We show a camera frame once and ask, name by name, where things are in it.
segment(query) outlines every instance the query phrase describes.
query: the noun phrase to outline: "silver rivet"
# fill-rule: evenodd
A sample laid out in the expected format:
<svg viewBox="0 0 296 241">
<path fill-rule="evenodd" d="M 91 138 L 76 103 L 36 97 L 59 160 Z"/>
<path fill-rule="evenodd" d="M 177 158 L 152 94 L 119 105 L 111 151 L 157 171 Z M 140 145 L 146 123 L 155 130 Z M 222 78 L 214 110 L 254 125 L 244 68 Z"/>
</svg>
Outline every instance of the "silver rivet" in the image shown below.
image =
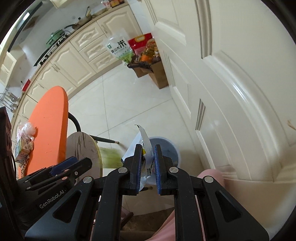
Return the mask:
<svg viewBox="0 0 296 241">
<path fill-rule="evenodd" d="M 171 167 L 170 168 L 170 172 L 171 173 L 176 173 L 176 172 L 178 172 L 179 171 L 179 169 L 177 168 L 177 167 Z"/>
<path fill-rule="evenodd" d="M 83 182 L 84 183 L 90 183 L 92 181 L 92 178 L 91 177 L 85 177 L 84 179 L 83 179 Z"/>
<path fill-rule="evenodd" d="M 207 183 L 212 183 L 212 182 L 214 181 L 214 179 L 213 179 L 211 176 L 206 176 L 206 177 L 205 177 L 205 181 L 206 181 Z"/>
<path fill-rule="evenodd" d="M 126 167 L 120 167 L 119 169 L 118 169 L 118 172 L 119 173 L 126 173 L 128 171 L 128 169 L 126 168 Z"/>
</svg>

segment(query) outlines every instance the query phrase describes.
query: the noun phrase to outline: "pink pants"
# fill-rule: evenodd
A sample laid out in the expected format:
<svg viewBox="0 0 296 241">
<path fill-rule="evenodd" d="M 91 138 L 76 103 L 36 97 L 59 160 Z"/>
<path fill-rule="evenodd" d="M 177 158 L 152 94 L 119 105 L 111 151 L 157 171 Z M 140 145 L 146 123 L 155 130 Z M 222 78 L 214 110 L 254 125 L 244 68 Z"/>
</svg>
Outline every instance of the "pink pants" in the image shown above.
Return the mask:
<svg viewBox="0 0 296 241">
<path fill-rule="evenodd" d="M 224 179 L 220 171 L 215 169 L 204 170 L 201 174 L 198 175 L 199 178 L 204 176 L 212 176 L 220 183 L 223 187 Z M 163 223 L 159 230 L 148 240 L 146 241 L 175 241 L 175 211 L 173 211 L 167 220 Z"/>
</svg>

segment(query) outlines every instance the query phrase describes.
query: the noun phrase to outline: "plastic bag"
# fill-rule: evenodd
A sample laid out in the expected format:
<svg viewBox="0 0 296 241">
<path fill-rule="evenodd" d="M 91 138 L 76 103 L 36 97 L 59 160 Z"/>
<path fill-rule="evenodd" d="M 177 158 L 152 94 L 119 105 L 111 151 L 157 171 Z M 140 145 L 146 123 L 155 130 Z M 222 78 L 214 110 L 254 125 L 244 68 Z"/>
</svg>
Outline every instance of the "plastic bag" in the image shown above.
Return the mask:
<svg viewBox="0 0 296 241">
<path fill-rule="evenodd" d="M 123 155 L 122 160 L 124 161 L 127 157 L 133 156 L 135 153 L 135 148 L 137 144 L 142 145 L 142 153 L 144 156 L 144 163 L 142 163 L 141 179 L 140 179 L 140 191 L 145 186 L 147 180 L 151 177 L 152 170 L 154 168 L 154 152 L 152 149 L 149 137 L 143 127 L 137 125 L 139 128 L 139 133 L 136 135 L 135 139 L 130 144 L 128 150 Z"/>
<path fill-rule="evenodd" d="M 126 39 L 129 39 L 128 35 L 124 29 L 121 29 L 106 41 L 105 47 L 114 57 L 130 63 L 135 54 Z"/>
<path fill-rule="evenodd" d="M 17 132 L 17 141 L 20 139 L 20 137 L 24 137 L 27 139 L 31 139 L 31 141 L 34 141 L 36 134 L 36 129 L 32 125 L 31 122 L 26 122 L 24 124 L 20 124 L 18 126 L 18 132 Z"/>
</svg>

